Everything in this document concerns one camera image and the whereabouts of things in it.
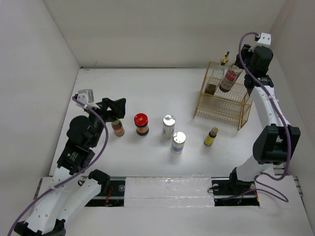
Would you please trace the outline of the small red sauce bottle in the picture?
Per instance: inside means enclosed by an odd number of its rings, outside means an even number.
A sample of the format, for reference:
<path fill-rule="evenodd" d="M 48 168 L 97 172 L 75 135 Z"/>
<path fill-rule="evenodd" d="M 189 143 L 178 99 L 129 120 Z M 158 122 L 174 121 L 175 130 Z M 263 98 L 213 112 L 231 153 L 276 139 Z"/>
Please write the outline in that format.
<path fill-rule="evenodd" d="M 124 130 L 122 122 L 119 119 L 116 119 L 115 121 L 111 122 L 111 127 L 116 136 L 120 137 L 124 135 L 125 130 Z"/>

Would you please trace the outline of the glass cruet gold spout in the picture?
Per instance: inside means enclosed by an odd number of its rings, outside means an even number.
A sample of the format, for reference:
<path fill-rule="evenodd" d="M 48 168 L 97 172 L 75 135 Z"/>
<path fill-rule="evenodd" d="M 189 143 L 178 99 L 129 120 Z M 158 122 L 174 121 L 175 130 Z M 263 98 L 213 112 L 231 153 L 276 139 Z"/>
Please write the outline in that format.
<path fill-rule="evenodd" d="M 221 80 L 225 74 L 225 65 L 228 63 L 229 51 L 220 59 L 220 62 L 212 62 L 210 69 L 210 77 L 216 79 L 214 83 L 210 80 L 205 88 L 205 94 L 214 95 L 217 89 L 217 82 Z"/>

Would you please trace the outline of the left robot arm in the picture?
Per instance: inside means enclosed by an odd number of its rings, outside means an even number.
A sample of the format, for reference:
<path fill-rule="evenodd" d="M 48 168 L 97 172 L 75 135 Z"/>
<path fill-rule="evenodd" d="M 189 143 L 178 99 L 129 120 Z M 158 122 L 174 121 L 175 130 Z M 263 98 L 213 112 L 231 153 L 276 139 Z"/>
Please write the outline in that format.
<path fill-rule="evenodd" d="M 86 179 L 83 173 L 99 158 L 93 152 L 103 132 L 108 138 L 106 123 L 124 118 L 126 99 L 108 98 L 94 103 L 82 92 L 73 101 L 89 115 L 77 116 L 69 125 L 68 140 L 57 161 L 49 188 L 38 196 L 27 209 L 33 209 L 22 221 L 19 216 L 10 232 L 20 236 L 64 236 L 68 224 L 85 206 L 119 207 L 124 203 L 125 180 L 93 170 Z"/>

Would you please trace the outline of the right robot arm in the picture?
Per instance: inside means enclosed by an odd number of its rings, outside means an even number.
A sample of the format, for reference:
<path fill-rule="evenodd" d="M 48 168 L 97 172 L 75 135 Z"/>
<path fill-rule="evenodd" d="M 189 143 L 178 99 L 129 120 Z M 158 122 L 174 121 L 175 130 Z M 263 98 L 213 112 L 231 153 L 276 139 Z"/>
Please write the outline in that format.
<path fill-rule="evenodd" d="M 233 195 L 247 192 L 255 176 L 272 165 L 289 163 L 301 135 L 300 129 L 285 119 L 275 97 L 274 84 L 267 75 L 272 58 L 271 49 L 248 44 L 236 57 L 236 66 L 246 72 L 244 85 L 256 105 L 263 130 L 253 144 L 252 156 L 229 176 L 227 188 Z"/>

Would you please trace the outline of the red lid sauce jar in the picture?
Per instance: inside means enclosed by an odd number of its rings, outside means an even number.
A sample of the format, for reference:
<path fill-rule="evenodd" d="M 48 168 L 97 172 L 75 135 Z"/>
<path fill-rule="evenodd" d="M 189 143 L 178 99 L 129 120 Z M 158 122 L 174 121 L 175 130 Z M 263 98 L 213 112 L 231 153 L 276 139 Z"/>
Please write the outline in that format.
<path fill-rule="evenodd" d="M 136 125 L 136 132 L 140 136 L 145 136 L 149 132 L 148 117 L 144 113 L 138 113 L 134 117 L 134 124 Z"/>

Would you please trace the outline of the silver lid shaker rear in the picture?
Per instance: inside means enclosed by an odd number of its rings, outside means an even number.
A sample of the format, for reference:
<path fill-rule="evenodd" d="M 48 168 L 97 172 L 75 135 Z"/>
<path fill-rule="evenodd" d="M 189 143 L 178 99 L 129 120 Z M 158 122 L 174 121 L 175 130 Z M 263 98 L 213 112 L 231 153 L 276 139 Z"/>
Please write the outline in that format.
<path fill-rule="evenodd" d="M 175 132 L 175 123 L 176 123 L 176 119 L 173 115 L 166 115 L 163 118 L 162 133 L 165 138 L 170 139 L 173 137 L 173 134 Z"/>

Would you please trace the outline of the silver lid shaker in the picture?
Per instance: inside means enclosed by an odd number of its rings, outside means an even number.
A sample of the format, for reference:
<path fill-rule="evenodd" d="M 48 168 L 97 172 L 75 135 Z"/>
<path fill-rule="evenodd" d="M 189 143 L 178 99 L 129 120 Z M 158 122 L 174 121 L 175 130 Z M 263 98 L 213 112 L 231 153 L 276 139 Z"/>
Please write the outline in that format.
<path fill-rule="evenodd" d="M 186 142 L 186 135 L 183 132 L 175 132 L 172 137 L 171 151 L 175 154 L 181 154 Z"/>
<path fill-rule="evenodd" d="M 173 134 L 175 132 L 175 123 L 176 123 L 176 119 L 173 115 L 166 115 L 163 118 L 162 133 L 165 138 L 170 139 L 173 137 Z"/>

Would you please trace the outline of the silver lid shaker front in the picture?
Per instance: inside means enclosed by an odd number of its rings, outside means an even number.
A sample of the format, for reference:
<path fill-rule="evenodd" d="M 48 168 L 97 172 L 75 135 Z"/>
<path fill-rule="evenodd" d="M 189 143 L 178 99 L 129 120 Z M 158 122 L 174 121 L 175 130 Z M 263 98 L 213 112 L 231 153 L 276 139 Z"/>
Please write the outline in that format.
<path fill-rule="evenodd" d="M 175 132 L 172 137 L 171 151 L 175 154 L 181 154 L 186 142 L 186 135 L 183 132 Z"/>

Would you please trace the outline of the small yellow label bottle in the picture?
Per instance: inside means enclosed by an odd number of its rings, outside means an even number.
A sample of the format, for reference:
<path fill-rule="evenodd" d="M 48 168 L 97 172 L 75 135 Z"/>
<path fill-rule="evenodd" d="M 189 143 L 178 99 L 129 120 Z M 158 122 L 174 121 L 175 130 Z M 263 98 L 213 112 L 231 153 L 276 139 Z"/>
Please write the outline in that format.
<path fill-rule="evenodd" d="M 204 144 L 206 146 L 211 146 L 214 142 L 215 137 L 217 136 L 218 128 L 213 127 L 211 131 L 208 133 L 207 137 L 204 140 Z"/>

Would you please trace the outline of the black mounting rail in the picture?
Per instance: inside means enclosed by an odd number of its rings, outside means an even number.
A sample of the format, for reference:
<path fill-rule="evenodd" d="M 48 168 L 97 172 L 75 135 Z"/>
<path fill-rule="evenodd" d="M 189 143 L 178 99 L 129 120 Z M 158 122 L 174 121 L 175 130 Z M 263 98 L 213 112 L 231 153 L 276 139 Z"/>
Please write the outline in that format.
<path fill-rule="evenodd" d="M 223 179 L 212 179 L 212 186 L 208 189 L 214 197 L 215 207 L 240 207 L 240 206 L 259 206 L 259 200 L 256 193 L 249 193 L 243 197 L 229 199 L 228 195 L 221 190 L 213 190 Z M 106 192 L 101 192 L 93 197 L 88 203 L 89 207 L 124 207 L 126 178 L 111 178 L 110 185 Z"/>

